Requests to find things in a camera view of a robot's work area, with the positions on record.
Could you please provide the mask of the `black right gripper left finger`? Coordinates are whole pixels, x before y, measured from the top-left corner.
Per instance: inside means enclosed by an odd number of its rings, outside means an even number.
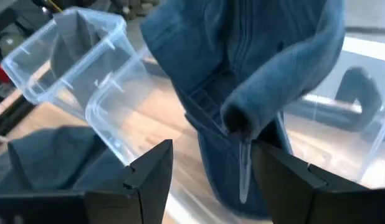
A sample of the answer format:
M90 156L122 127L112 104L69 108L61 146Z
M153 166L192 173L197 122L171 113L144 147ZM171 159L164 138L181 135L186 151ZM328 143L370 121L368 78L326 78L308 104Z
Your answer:
M96 189L0 194L0 224L161 224L172 169L165 139Z

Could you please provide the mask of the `clear plastic storage bin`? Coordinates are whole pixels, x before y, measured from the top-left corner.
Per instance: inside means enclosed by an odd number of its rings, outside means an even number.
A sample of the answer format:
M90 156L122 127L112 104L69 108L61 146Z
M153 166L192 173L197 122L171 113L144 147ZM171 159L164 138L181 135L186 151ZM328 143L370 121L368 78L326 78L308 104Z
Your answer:
M215 198L196 130L148 49L102 83L85 115L124 164L165 139L173 141L165 223L272 224L234 215ZM385 43L345 38L332 72L286 106L283 117L295 156L370 189L384 188Z
M74 12L82 13L88 21L97 27L103 27L108 34L80 60L81 64L73 66L64 76L55 78L50 66L52 47L55 44L57 34L54 17ZM125 36L126 46L130 48L130 57L134 55L136 52L127 38L126 27L126 21L120 15L81 7L70 7L55 14L46 25L9 53L2 60L1 66L29 102L35 105L45 102L52 103L64 111L84 119L86 108L82 110L70 92L72 89L70 82L73 80L72 73L80 68L85 68L86 61L93 59L95 53L102 53L106 47L114 49L116 41L121 38L122 34ZM97 90L117 71L109 73L97 86Z

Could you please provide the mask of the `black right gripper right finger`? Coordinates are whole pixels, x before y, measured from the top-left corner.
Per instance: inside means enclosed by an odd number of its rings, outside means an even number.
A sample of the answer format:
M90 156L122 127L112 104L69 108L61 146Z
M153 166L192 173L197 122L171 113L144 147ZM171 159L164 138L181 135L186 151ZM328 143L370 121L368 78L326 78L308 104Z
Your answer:
M385 189L368 189L262 141L251 155L273 224L385 224Z

